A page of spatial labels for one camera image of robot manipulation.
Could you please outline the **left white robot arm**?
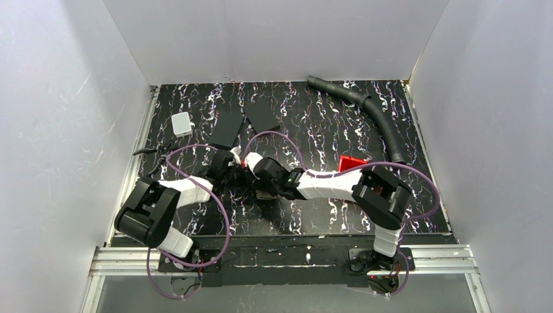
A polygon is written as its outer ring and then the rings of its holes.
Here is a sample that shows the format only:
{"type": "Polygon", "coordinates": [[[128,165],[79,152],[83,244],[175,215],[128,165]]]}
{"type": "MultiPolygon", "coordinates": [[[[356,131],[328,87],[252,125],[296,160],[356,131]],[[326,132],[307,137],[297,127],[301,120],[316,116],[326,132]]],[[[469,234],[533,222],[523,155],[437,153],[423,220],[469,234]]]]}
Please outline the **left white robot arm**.
{"type": "Polygon", "coordinates": [[[185,258],[194,241],[172,226],[178,208],[205,203],[223,193],[242,168],[241,150],[219,149],[206,169],[196,176],[174,181],[139,179],[116,215],[114,228],[133,240],[185,258]]]}

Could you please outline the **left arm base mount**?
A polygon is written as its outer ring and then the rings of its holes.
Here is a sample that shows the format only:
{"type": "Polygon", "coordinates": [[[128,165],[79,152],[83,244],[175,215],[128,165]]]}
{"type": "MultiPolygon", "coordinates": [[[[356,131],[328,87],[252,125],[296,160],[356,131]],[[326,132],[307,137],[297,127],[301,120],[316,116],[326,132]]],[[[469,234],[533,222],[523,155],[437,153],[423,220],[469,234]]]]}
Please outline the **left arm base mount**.
{"type": "Polygon", "coordinates": [[[179,258],[169,252],[159,250],[164,263],[171,264],[178,271],[201,272],[220,270],[220,260],[217,258],[219,250],[200,250],[193,248],[184,258],[179,258]]]}

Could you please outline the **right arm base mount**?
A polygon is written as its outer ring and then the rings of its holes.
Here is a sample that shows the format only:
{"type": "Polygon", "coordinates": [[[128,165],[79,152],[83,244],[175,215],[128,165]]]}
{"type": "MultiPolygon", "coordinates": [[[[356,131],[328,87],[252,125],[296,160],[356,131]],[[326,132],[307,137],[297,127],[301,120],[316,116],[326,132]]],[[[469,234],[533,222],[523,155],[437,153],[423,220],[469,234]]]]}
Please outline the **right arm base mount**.
{"type": "Polygon", "coordinates": [[[386,256],[374,250],[352,248],[348,251],[344,266],[350,276],[368,280],[368,286],[375,295],[390,297],[402,291],[415,262],[409,248],[401,248],[394,256],[386,256]]]}

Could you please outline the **grey leather card holder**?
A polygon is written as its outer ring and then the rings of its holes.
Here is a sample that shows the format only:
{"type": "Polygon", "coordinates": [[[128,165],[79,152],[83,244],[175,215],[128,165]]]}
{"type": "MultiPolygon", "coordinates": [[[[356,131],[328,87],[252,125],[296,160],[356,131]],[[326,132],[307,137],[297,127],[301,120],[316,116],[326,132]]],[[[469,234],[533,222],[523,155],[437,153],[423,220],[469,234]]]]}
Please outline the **grey leather card holder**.
{"type": "Polygon", "coordinates": [[[270,193],[263,191],[263,190],[257,190],[256,191],[256,198],[258,200],[274,200],[276,196],[270,195],[270,193]]]}

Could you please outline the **red plastic bin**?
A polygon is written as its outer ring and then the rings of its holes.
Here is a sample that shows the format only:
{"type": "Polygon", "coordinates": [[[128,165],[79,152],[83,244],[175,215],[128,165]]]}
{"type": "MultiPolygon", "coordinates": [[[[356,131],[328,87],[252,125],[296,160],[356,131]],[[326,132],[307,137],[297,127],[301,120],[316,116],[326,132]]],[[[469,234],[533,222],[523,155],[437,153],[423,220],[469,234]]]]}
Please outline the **red plastic bin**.
{"type": "Polygon", "coordinates": [[[340,155],[338,160],[337,171],[339,172],[346,171],[346,170],[355,168],[357,166],[364,165],[366,163],[367,161],[360,158],[355,158],[347,155],[340,155]]]}

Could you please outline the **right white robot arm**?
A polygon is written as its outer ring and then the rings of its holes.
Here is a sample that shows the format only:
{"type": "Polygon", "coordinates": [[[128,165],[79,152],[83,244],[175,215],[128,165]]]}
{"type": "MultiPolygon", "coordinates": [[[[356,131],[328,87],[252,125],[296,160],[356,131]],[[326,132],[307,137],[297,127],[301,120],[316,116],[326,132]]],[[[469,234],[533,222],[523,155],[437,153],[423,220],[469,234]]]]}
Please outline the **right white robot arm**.
{"type": "Polygon", "coordinates": [[[389,170],[366,165],[360,170],[310,173],[302,168],[287,170],[275,159],[258,153],[249,153],[245,166],[254,176],[261,197],[356,203],[375,225],[374,253],[395,256],[412,191],[389,170]]]}

